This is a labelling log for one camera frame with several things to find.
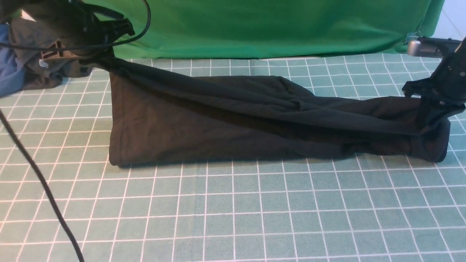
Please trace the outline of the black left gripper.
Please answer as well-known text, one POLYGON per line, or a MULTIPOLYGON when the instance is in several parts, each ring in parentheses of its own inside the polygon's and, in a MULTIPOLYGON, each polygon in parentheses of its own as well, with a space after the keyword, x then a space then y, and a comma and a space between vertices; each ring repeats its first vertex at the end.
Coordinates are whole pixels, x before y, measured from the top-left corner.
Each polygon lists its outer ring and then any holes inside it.
POLYGON ((110 20, 100 20, 94 11, 65 13, 55 22, 55 52, 58 57, 78 60, 93 60, 98 57, 114 57, 113 47, 125 44, 124 35, 129 42, 135 38, 133 24, 118 13, 110 20))

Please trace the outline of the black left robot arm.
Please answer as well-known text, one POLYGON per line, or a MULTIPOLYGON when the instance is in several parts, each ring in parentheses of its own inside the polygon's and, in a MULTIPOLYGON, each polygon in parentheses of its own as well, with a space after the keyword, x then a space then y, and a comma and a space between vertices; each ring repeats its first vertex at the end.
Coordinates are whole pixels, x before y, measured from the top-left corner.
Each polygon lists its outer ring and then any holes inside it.
POLYGON ((50 30, 57 40, 48 48, 12 48, 41 51, 46 59, 112 56, 119 38, 135 35, 132 23, 123 14, 80 0, 2 0, 1 21, 20 9, 50 30))

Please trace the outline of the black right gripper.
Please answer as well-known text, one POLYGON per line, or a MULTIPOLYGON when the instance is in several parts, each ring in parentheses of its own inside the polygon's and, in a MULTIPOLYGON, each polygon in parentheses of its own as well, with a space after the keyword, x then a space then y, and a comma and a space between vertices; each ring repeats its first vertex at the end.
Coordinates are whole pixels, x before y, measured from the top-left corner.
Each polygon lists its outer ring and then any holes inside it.
POLYGON ((461 40, 455 52, 441 58, 440 64, 430 77, 407 81, 402 88, 406 97, 413 95, 439 102, 462 106, 465 104, 466 40, 461 40))

